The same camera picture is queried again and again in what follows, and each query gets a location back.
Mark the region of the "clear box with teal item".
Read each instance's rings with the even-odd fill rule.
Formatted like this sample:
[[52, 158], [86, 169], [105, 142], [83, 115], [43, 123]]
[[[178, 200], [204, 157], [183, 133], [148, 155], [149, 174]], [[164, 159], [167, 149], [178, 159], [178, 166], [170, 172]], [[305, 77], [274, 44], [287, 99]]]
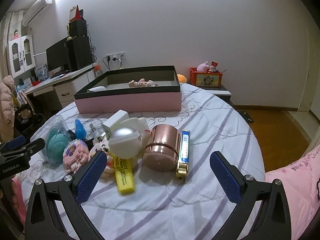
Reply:
[[52, 166], [63, 163], [63, 152], [71, 142], [71, 135], [61, 115], [52, 116], [45, 124], [43, 136], [45, 147], [43, 149], [44, 159]]

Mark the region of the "pink block donut toy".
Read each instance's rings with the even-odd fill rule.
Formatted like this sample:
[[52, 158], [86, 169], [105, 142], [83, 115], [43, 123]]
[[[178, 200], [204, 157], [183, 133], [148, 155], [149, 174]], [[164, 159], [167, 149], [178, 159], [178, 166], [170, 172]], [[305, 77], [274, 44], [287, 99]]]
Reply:
[[63, 166], [67, 173], [75, 174], [90, 159], [87, 144], [79, 139], [71, 141], [63, 152]]

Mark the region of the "blue plastic tool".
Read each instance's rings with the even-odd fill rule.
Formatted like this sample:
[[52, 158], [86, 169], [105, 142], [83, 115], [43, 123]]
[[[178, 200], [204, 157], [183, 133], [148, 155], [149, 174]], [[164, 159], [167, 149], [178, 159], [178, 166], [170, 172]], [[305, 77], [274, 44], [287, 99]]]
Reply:
[[75, 136], [79, 140], [86, 139], [86, 130], [79, 119], [75, 120]]

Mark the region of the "clear skull glass bottle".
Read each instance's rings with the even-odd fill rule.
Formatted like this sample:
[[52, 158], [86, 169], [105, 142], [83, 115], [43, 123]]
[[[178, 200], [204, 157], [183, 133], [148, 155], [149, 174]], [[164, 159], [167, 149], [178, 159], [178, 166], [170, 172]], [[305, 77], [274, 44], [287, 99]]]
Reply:
[[103, 127], [103, 122], [100, 119], [94, 120], [89, 124], [90, 135], [93, 137], [94, 142], [102, 142], [107, 139], [107, 132]]

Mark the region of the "blue gold harmonica box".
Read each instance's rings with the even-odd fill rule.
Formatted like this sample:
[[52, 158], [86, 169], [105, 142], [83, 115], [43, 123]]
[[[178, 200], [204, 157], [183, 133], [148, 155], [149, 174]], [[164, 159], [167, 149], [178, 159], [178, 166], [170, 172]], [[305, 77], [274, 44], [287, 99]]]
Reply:
[[185, 180], [189, 173], [189, 146], [190, 131], [181, 130], [178, 147], [178, 159], [176, 165], [175, 177], [179, 180]]

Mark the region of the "white power adapter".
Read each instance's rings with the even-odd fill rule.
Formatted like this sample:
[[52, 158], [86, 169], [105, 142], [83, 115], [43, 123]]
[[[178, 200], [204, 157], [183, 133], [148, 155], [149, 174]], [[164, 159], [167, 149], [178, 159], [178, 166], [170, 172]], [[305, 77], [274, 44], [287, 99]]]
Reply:
[[103, 122], [102, 126], [104, 131], [106, 132], [107, 137], [110, 137], [111, 134], [118, 128], [120, 123], [129, 118], [129, 114], [127, 111], [118, 110], [111, 117], [109, 117], [106, 121]]

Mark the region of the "white mini hair dryer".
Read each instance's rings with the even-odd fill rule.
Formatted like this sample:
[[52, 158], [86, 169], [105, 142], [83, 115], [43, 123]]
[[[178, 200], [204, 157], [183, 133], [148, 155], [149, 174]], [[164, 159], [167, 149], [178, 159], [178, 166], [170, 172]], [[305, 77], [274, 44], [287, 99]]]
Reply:
[[106, 87], [104, 86], [98, 86], [98, 87], [93, 87], [87, 90], [87, 92], [102, 92], [102, 91], [106, 91]]

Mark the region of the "yellow highlighter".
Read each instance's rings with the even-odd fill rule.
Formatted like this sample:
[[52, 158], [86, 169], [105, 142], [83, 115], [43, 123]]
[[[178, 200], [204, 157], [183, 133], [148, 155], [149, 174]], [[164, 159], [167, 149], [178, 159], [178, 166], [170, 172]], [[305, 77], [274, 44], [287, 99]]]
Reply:
[[114, 175], [117, 189], [120, 194], [131, 194], [135, 192], [135, 182], [132, 172], [131, 159], [121, 159], [113, 156]]

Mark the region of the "white round lamp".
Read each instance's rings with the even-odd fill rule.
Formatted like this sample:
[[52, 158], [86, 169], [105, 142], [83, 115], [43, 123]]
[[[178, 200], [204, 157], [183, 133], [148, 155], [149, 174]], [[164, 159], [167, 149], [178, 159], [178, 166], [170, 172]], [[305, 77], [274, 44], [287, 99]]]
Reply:
[[115, 130], [108, 141], [110, 151], [121, 159], [131, 159], [142, 149], [142, 136], [132, 128], [123, 127]]

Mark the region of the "rose gold cylinder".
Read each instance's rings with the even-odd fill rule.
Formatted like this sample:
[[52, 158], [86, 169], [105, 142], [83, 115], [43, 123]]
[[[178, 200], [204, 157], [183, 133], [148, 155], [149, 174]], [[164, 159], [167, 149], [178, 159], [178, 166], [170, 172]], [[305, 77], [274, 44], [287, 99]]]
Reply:
[[143, 164], [157, 172], [172, 171], [177, 163], [179, 136], [178, 130], [171, 125], [156, 125], [144, 149]]

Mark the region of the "pink blanket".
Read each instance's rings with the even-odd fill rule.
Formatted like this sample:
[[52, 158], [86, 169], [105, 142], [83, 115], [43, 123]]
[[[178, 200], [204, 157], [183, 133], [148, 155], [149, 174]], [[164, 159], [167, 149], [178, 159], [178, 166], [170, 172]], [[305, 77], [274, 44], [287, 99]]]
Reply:
[[265, 180], [281, 180], [291, 218], [291, 238], [298, 239], [319, 208], [319, 146], [297, 161], [269, 171]]

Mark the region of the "white desk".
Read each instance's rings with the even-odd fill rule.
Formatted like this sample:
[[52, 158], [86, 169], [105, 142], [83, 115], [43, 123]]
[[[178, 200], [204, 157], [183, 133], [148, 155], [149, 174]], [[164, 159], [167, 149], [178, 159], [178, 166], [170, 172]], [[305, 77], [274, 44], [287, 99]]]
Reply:
[[25, 90], [34, 103], [45, 103], [50, 110], [61, 110], [74, 102], [74, 95], [95, 79], [93, 65], [56, 76]]

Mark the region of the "red toy crate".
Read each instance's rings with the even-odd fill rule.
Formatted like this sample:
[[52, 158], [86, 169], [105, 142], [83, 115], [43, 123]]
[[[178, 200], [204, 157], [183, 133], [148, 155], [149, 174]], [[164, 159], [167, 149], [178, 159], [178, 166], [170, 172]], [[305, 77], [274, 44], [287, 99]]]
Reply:
[[197, 87], [221, 87], [222, 73], [198, 72], [196, 68], [190, 68], [190, 83]]

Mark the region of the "beige curtain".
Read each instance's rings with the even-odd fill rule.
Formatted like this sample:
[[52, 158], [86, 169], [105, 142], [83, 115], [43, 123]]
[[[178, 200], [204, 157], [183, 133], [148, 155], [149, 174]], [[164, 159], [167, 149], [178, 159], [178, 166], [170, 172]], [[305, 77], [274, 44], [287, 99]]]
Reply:
[[1, 38], [0, 38], [1, 80], [3, 80], [4, 77], [9, 75], [5, 52], [6, 52], [6, 45], [8, 42], [8, 33], [9, 33], [11, 16], [12, 16], [12, 12], [8, 12], [1, 20]]

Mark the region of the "white air conditioner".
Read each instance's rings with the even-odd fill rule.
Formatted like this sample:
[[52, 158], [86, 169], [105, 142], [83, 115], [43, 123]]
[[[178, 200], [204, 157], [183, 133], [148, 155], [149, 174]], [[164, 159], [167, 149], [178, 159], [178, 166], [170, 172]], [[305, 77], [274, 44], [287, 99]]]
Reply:
[[37, 0], [30, 9], [24, 14], [22, 24], [28, 26], [30, 22], [46, 7], [52, 5], [53, 0]]

